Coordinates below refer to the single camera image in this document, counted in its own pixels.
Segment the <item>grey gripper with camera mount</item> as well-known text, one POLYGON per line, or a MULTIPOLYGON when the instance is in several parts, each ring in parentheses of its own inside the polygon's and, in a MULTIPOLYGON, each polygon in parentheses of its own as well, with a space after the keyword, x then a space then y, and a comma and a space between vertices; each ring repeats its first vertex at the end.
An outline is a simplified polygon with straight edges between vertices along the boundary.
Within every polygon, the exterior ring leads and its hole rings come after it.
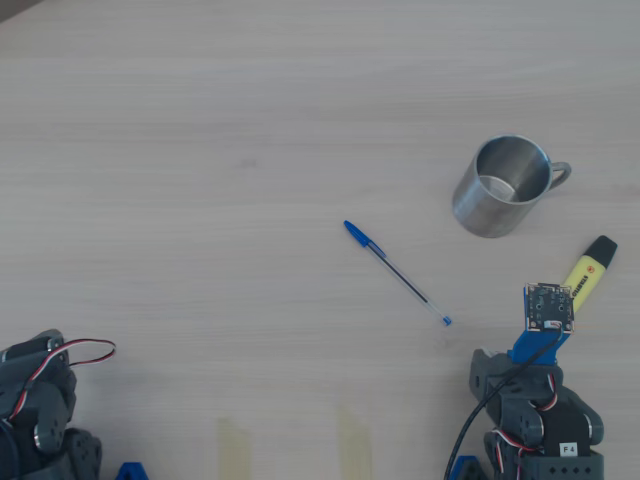
POLYGON ((476 349, 470 363, 469 388, 477 400, 482 400, 489 389, 491 378, 500 378, 513 367, 506 353, 476 349))

